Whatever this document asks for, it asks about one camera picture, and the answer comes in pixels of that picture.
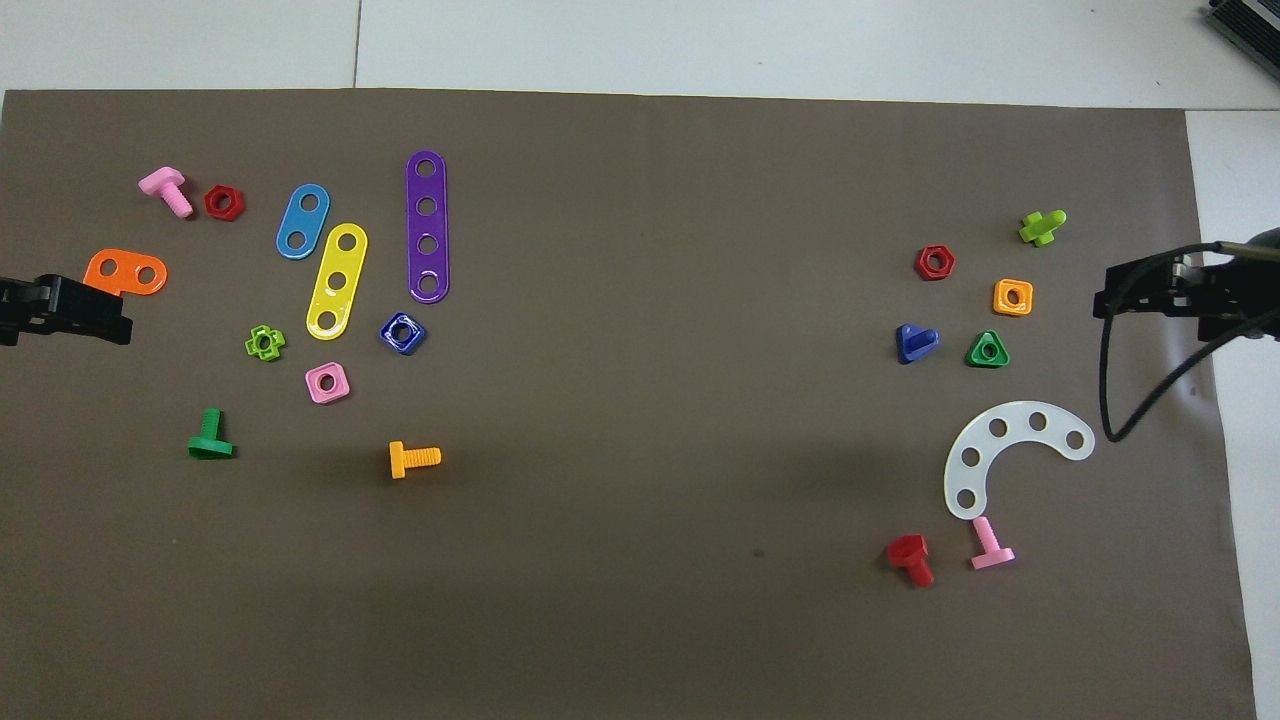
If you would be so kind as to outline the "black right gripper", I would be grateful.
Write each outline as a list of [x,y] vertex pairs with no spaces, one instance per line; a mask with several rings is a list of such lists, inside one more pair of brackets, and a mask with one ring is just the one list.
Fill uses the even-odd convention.
[[1185,255],[1161,255],[1111,266],[1093,295],[1093,318],[1157,313],[1198,320],[1198,341],[1248,336],[1242,327],[1277,310],[1276,255],[1235,256],[1196,266]]

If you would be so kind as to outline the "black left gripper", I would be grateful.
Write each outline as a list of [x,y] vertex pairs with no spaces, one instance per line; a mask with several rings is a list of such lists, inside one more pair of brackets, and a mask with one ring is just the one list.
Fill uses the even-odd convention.
[[32,281],[1,278],[3,324],[0,345],[14,347],[14,325],[100,325],[100,338],[128,345],[133,322],[123,314],[120,297],[64,275],[38,275]]

